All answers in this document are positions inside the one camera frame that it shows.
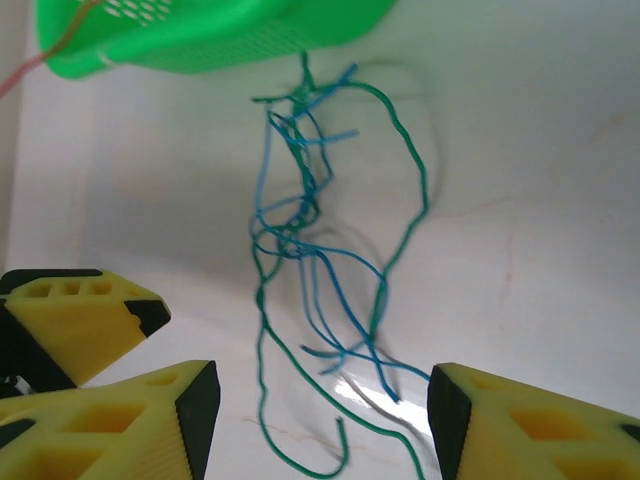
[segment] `blue wire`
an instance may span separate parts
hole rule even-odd
[[[271,110],[271,103],[273,102],[270,102],[266,106],[265,110],[266,110],[267,122],[266,122],[266,132],[265,132],[265,142],[264,142],[264,155],[263,155],[262,167],[258,175],[258,181],[256,185],[256,192],[255,192],[255,198],[254,198],[255,214],[251,218],[249,230],[252,237],[255,238],[258,235],[256,232],[256,224],[259,223],[262,225],[264,230],[270,233],[276,240],[277,250],[268,250],[262,247],[261,245],[257,245],[258,249],[261,252],[268,255],[273,255],[273,256],[278,256],[278,255],[284,256],[286,258],[290,258],[298,261],[298,270],[299,270],[299,276],[300,276],[300,282],[301,282],[301,292],[303,297],[303,307],[305,311],[305,316],[307,317],[307,320],[311,328],[314,330],[314,332],[327,345],[333,348],[335,352],[322,352],[319,350],[311,349],[306,346],[301,346],[301,349],[304,352],[308,353],[309,355],[312,355],[318,358],[325,358],[325,359],[337,358],[338,359],[335,365],[321,371],[320,373],[328,374],[328,373],[335,372],[336,370],[339,370],[344,365],[346,358],[348,356],[353,356],[356,358],[370,361],[376,367],[376,370],[378,372],[378,377],[380,379],[381,385],[385,390],[385,392],[395,402],[398,402],[399,397],[388,385],[385,378],[383,367],[403,369],[411,373],[414,373],[427,381],[429,381],[430,377],[426,373],[422,372],[421,370],[415,367],[412,367],[411,365],[407,365],[407,364],[404,364],[401,362],[395,362],[395,361],[393,362],[384,361],[378,357],[375,345],[373,345],[369,334],[362,327],[362,324],[358,321],[355,314],[353,313],[349,305],[349,302],[346,299],[344,291],[342,290],[342,287],[335,273],[335,270],[333,269],[333,265],[326,254],[334,253],[334,254],[346,256],[348,258],[353,258],[354,260],[356,260],[357,262],[359,262],[360,264],[364,265],[366,268],[371,270],[378,277],[378,281],[381,282],[381,284],[383,285],[383,288],[382,288],[383,304],[382,304],[382,307],[380,308],[381,321],[384,316],[384,312],[386,311],[388,295],[389,295],[386,278],[371,263],[369,263],[367,260],[365,260],[364,258],[362,258],[361,256],[353,252],[350,252],[348,250],[338,249],[338,248],[319,246],[319,245],[315,245],[307,242],[302,242],[297,237],[293,238],[291,236],[283,235],[279,230],[271,227],[264,219],[264,214],[268,212],[272,212],[274,210],[290,205],[292,203],[299,202],[297,212],[293,214],[285,223],[285,227],[293,225],[296,221],[303,218],[308,213],[309,209],[312,208],[314,200],[315,198],[317,198],[318,194],[322,190],[324,190],[334,179],[334,173],[326,154],[326,145],[329,143],[335,143],[337,141],[344,140],[346,138],[350,138],[356,135],[357,132],[349,131],[342,134],[326,137],[323,134],[315,117],[311,113],[311,110],[319,106],[321,103],[326,101],[332,95],[334,95],[340,89],[341,86],[343,86],[349,81],[349,78],[353,75],[353,73],[355,73],[356,69],[357,67],[355,65],[352,65],[349,68],[349,70],[347,70],[347,72],[345,72],[345,74],[342,75],[342,77],[338,80],[336,84],[326,89],[323,94],[317,96],[311,103],[309,103],[306,106],[306,108],[296,110],[296,107],[298,105],[297,104],[294,105],[293,107],[294,111],[292,115],[288,118],[282,115],[279,115]],[[296,138],[293,138],[289,134],[288,130],[292,125],[294,125],[293,122],[295,122],[295,120],[299,119],[303,115],[307,116],[310,119],[310,121],[313,123],[318,134],[318,139],[306,139],[302,137],[302,135],[299,134],[298,132],[295,133]],[[281,122],[281,124],[278,125],[278,123],[274,120],[274,118],[278,119]],[[262,206],[262,198],[264,196],[264,187],[266,184],[266,178],[267,178],[270,159],[271,159],[271,149],[273,144],[273,137],[272,137],[273,130],[276,130],[280,134],[280,136],[284,139],[286,144],[289,146],[290,150],[293,148],[292,146],[296,146],[300,148],[300,150],[304,154],[303,161],[304,161],[305,175],[307,175],[308,177],[307,177],[307,181],[303,182],[304,193],[287,197],[285,199],[279,200],[268,206]],[[322,164],[326,169],[326,178],[320,183],[317,182],[316,177],[313,175],[313,172],[311,171],[311,153],[309,149],[310,146],[319,146]],[[311,314],[308,284],[307,284],[307,273],[306,273],[306,268],[304,266],[304,261],[305,261],[305,258],[307,257],[310,257],[311,259],[311,281],[312,281],[312,296],[313,296],[314,309],[315,309],[316,315],[320,319],[322,327],[326,331],[326,334],[320,330],[318,325],[316,325],[316,322],[313,319],[313,315]],[[345,349],[340,343],[340,341],[335,337],[335,335],[331,331],[331,328],[326,320],[325,315],[322,312],[322,308],[319,300],[319,282],[318,282],[318,272],[317,272],[318,259],[322,261],[325,268],[327,269],[329,278],[333,285],[333,289],[335,290],[335,293],[337,294],[338,299],[347,317],[353,324],[354,328],[358,331],[358,333],[363,338],[362,341],[358,342],[350,349]],[[364,355],[362,353],[358,353],[357,350],[365,346],[369,350],[370,355]]]

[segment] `hexagonal cutout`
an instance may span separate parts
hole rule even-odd
[[[79,480],[102,455],[100,450],[70,447],[39,449],[7,478],[11,480]]]
[[[145,405],[95,405],[76,417],[62,431],[75,433],[122,433],[145,410]]]
[[[511,418],[536,441],[587,440],[593,433],[563,410],[527,408],[509,412]]]
[[[624,460],[617,458],[573,457],[557,458],[557,467],[568,480],[635,480]]]

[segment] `green wire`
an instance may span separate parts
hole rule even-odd
[[[303,65],[303,81],[301,82],[301,85],[296,88],[296,90],[289,95],[285,95],[285,96],[281,96],[281,97],[262,97],[262,98],[256,98],[254,99],[255,102],[262,102],[262,103],[273,103],[276,101],[280,101],[280,100],[290,100],[294,103],[294,108],[296,110],[302,108],[304,109],[305,107],[305,103],[306,103],[306,99],[308,98],[308,96],[312,93],[317,93],[320,92],[326,88],[329,88],[329,85],[325,85],[325,86],[321,86],[321,87],[316,87],[314,85],[314,81],[313,81],[313,76],[311,75],[311,72],[309,70],[309,63],[308,63],[308,56],[305,54],[303,54],[302,56],[302,65]],[[420,172],[420,187],[421,187],[421,196],[422,196],[422,208],[421,210],[418,212],[418,214],[411,220],[411,222],[409,223],[404,235],[402,236],[402,239],[400,241],[400,244],[398,245],[396,251],[394,252],[394,254],[391,256],[391,259],[389,260],[389,262],[387,262],[387,264],[385,265],[384,269],[383,269],[383,276],[386,278],[391,271],[393,270],[393,268],[396,266],[396,264],[398,263],[398,261],[400,260],[400,257],[402,256],[402,254],[404,253],[404,251],[406,250],[406,247],[416,229],[416,227],[418,226],[418,224],[425,218],[425,216],[427,215],[428,211],[429,211],[429,195],[428,195],[428,181],[427,181],[427,171],[424,165],[424,162],[422,161],[422,159],[420,158],[420,155],[418,154],[412,140],[411,137],[409,135],[409,133],[407,132],[407,130],[403,127],[403,125],[401,124],[400,120],[398,119],[397,113],[395,111],[395,108],[392,104],[392,102],[389,100],[389,98],[382,93],[380,90],[378,90],[377,88],[368,85],[366,83],[362,83],[362,82],[349,82],[345,85],[346,88],[356,88],[356,89],[360,89],[360,90],[364,90],[367,91],[369,93],[371,93],[372,95],[374,95],[375,97],[377,97],[383,104],[384,106],[387,108],[387,111],[389,113],[389,116],[391,118],[391,122],[393,124],[393,126],[396,128],[396,130],[398,131],[398,133],[402,136],[402,138],[404,139],[407,148],[409,149],[409,152],[416,164],[416,166],[418,167],[418,170]],[[297,129],[297,126],[295,124],[293,125],[287,125],[289,128],[291,128],[293,130],[294,135],[296,136],[296,138],[301,138],[302,135],[300,133],[300,131]],[[308,171],[307,171],[307,167],[304,165],[304,161],[302,159],[302,148],[298,145],[290,145],[289,149],[292,153],[292,155],[294,156],[295,160],[296,160],[296,164],[298,165],[298,168],[301,170],[301,175],[302,175],[302,181],[303,182],[307,182],[308,181]],[[287,235],[292,235],[295,236],[298,234],[298,232],[300,232],[300,230],[312,225],[313,223],[315,223],[318,218],[321,215],[321,210],[320,210],[320,206],[317,204],[317,202],[313,203],[313,208],[311,209],[310,212],[307,212],[307,214],[305,215],[305,217],[299,219],[298,221],[296,221],[295,224],[293,225],[279,225],[273,228],[276,228],[278,230],[280,230],[281,232],[287,234]],[[262,433],[269,445],[269,447],[273,450],[273,452],[282,460],[284,461],[287,465],[295,468],[296,470],[298,470],[299,472],[307,475],[308,477],[311,478],[317,478],[317,479],[329,479],[329,478],[335,478],[336,476],[338,476],[340,473],[342,473],[342,471],[344,470],[344,468],[346,467],[347,463],[349,462],[349,445],[348,445],[348,441],[347,441],[347,436],[346,436],[346,432],[345,432],[345,427],[344,427],[344,422],[342,420],[342,418],[337,418],[336,419],[336,427],[338,429],[338,435],[340,438],[340,446],[342,449],[342,456],[340,458],[340,463],[339,465],[330,473],[318,473],[318,472],[314,472],[306,467],[304,467],[303,465],[299,464],[298,462],[296,462],[295,460],[291,459],[290,457],[288,457],[286,454],[284,454],[273,442],[271,435],[268,431],[268,428],[266,426],[266,422],[264,419],[264,412],[266,409],[266,403],[267,403],[267,398],[269,396],[269,389],[264,381],[264,353],[263,353],[263,345],[264,345],[264,339],[265,336],[268,335],[275,343],[276,345],[280,348],[280,350],[282,350],[282,352],[287,356],[287,358],[289,359],[289,361],[291,362],[291,364],[293,365],[293,367],[296,369],[296,371],[304,378],[304,380],[311,385],[311,387],[313,387],[313,389],[320,394],[325,400],[327,400],[331,405],[333,405],[333,407],[335,407],[338,411],[342,412],[343,415],[345,415],[346,417],[350,418],[351,420],[353,420],[354,422],[356,422],[357,424],[373,431],[374,433],[377,433],[379,435],[384,435],[387,437],[392,437],[395,438],[397,440],[399,440],[400,442],[402,442],[404,444],[404,446],[407,448],[407,450],[409,451],[409,455],[411,456],[411,460],[414,464],[415,470],[416,470],[416,475],[418,477],[418,479],[420,480],[424,480],[424,473],[422,471],[422,467],[420,465],[420,460],[418,458],[418,455],[415,451],[415,449],[413,448],[413,446],[411,445],[411,442],[407,439],[406,436],[404,436],[403,434],[401,434],[400,432],[396,432],[393,430],[387,430],[384,428],[380,428],[366,420],[364,420],[363,418],[359,417],[358,415],[354,414],[353,412],[351,412],[350,410],[348,410],[346,407],[344,407],[341,403],[339,403],[337,400],[335,400],[331,395],[329,395],[329,393],[324,390],[308,373],[307,371],[302,368],[302,366],[300,365],[300,363],[297,361],[297,359],[295,358],[295,356],[293,355],[293,353],[291,352],[291,350],[289,350],[289,348],[285,345],[285,343],[282,341],[282,339],[276,334],[276,332],[273,330],[273,328],[271,327],[271,324],[269,322],[269,316],[267,314],[267,307],[266,307],[266,288],[268,286],[268,284],[273,280],[273,278],[275,278],[275,276],[278,274],[278,272],[280,271],[280,268],[282,267],[282,263],[283,263],[283,256],[279,256],[275,265],[272,267],[270,272],[266,272],[265,268],[260,260],[260,250],[258,249],[258,245],[259,245],[259,240],[260,238],[266,233],[266,231],[260,230],[259,232],[257,232],[254,236],[253,236],[253,244],[252,244],[252,257],[253,257],[253,261],[255,263],[256,269],[258,271],[258,275],[259,275],[259,285],[256,289],[255,292],[255,302],[257,305],[257,308],[260,312],[260,317],[261,317],[261,324],[260,324],[260,330],[258,333],[258,337],[256,340],[256,357],[257,357],[257,363],[258,363],[258,369],[257,369],[257,380],[258,380],[258,385],[260,387],[260,401],[258,404],[258,420],[259,420],[259,424],[260,424],[260,428],[262,430]],[[375,339],[375,335],[377,333],[378,330],[378,326],[379,326],[379,322],[380,322],[380,307],[381,307],[381,300],[382,300],[382,283],[379,284],[378,286],[378,290],[376,292],[376,297],[375,297],[375,304],[374,304],[374,309],[371,313],[371,318],[370,318],[370,324],[369,324],[369,334],[371,336],[372,339]]]

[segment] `black edge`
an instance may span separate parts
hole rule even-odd
[[[95,269],[45,269],[45,270],[11,270],[0,278],[0,295],[9,295],[14,288],[21,287],[39,278],[55,277],[99,277],[100,270]]]
[[[126,300],[124,304],[140,319],[140,330],[147,338],[171,320],[171,312],[162,300]]]
[[[455,480],[471,419],[471,400],[438,365],[431,373],[427,410],[442,478]]]
[[[220,383],[216,363],[209,362],[176,400],[193,480],[204,480],[219,408]]]
[[[625,423],[624,425],[620,425],[620,428],[624,430],[627,435],[640,443],[640,425]]]
[[[75,388],[76,384],[49,356],[0,299],[0,351],[3,369],[19,375],[38,392]]]
[[[34,420],[23,418],[15,422],[0,425],[0,448],[3,448],[36,424]]]
[[[22,392],[18,390],[18,387],[11,383],[2,382],[0,379],[0,400],[3,398],[13,398],[22,396]]]

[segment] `basket holes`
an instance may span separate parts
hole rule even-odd
[[[115,8],[111,8],[111,7],[104,7],[104,11],[107,12],[109,15],[113,15],[114,17],[121,17],[122,14],[116,10]]]

